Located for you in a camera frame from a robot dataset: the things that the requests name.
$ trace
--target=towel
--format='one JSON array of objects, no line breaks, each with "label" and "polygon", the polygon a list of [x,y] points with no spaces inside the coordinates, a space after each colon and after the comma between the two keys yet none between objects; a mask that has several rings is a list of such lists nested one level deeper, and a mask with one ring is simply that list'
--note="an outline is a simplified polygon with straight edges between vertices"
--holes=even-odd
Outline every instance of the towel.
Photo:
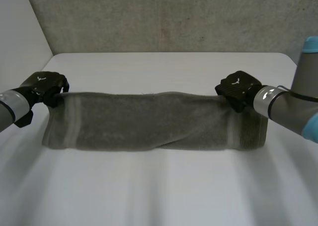
[{"label": "towel", "polygon": [[63,93],[49,107],[43,145],[91,151],[252,150],[264,146],[267,118],[236,113],[222,96]]}]

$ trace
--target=white wall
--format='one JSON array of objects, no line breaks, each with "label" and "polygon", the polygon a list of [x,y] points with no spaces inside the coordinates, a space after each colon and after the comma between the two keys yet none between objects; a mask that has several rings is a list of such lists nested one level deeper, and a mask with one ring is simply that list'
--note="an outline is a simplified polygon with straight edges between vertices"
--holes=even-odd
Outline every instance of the white wall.
[{"label": "white wall", "polygon": [[29,0],[0,0],[0,92],[18,87],[51,57]]}]

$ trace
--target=concrete wall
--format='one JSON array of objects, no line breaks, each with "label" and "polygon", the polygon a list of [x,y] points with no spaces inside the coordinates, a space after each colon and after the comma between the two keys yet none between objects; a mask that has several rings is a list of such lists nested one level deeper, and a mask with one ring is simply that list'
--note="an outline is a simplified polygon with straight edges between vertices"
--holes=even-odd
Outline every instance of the concrete wall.
[{"label": "concrete wall", "polygon": [[30,0],[54,54],[281,52],[318,35],[318,0]]},{"label": "concrete wall", "polygon": [[0,92],[18,87],[52,56],[29,0],[0,0]]}]

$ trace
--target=table surface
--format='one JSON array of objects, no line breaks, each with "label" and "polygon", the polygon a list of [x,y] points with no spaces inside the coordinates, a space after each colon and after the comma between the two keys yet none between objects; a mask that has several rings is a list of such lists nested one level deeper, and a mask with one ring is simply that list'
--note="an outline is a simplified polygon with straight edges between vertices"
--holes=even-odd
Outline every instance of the table surface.
[{"label": "table surface", "polygon": [[[204,95],[238,70],[290,87],[295,69],[278,53],[60,54],[44,68],[73,92]],[[318,145],[272,121],[249,152],[94,152],[43,147],[48,110],[33,112],[0,135],[1,225],[318,225]]]}]

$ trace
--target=glove logo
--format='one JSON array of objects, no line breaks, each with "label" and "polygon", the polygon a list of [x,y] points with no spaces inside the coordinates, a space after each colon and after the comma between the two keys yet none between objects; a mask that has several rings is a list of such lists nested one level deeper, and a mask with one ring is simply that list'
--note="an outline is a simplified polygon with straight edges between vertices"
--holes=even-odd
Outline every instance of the glove logo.
[{"label": "glove logo", "polygon": [[235,83],[232,83],[232,84],[237,84],[237,83],[239,83],[239,78],[238,78],[238,80]]},{"label": "glove logo", "polygon": [[40,78],[40,77],[38,76],[38,81],[43,80],[43,79],[46,79],[46,77],[45,77],[45,78]]}]

